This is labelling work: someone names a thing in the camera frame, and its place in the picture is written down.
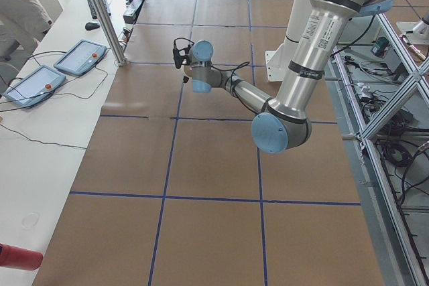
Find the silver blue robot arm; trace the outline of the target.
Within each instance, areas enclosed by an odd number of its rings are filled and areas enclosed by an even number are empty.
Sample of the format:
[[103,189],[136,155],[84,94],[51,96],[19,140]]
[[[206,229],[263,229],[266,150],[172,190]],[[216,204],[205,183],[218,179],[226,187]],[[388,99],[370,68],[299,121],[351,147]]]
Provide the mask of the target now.
[[283,76],[270,96],[240,78],[235,70],[213,66],[213,46],[206,40],[174,49],[177,69],[192,81],[195,92],[223,88],[255,114],[253,141],[266,153],[280,153],[304,144],[312,126],[306,106],[348,21],[388,11],[393,0],[294,0],[283,44],[269,55]]

